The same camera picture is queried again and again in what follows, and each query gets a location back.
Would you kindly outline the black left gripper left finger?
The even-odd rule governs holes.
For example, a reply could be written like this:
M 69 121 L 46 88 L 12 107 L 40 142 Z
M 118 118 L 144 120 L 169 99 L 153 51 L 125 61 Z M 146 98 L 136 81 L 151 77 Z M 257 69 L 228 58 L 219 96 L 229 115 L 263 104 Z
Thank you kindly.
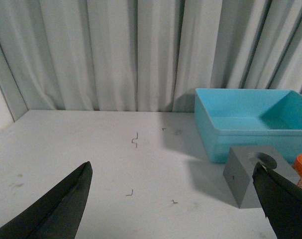
M 93 175 L 85 162 L 0 228 L 0 239 L 74 239 Z

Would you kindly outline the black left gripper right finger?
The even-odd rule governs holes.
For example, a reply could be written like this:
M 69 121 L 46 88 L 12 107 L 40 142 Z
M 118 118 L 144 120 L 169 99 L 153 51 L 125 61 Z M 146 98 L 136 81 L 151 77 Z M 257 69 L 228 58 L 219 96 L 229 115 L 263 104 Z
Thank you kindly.
M 257 163 L 252 175 L 258 199 L 278 239 L 302 239 L 302 189 Z

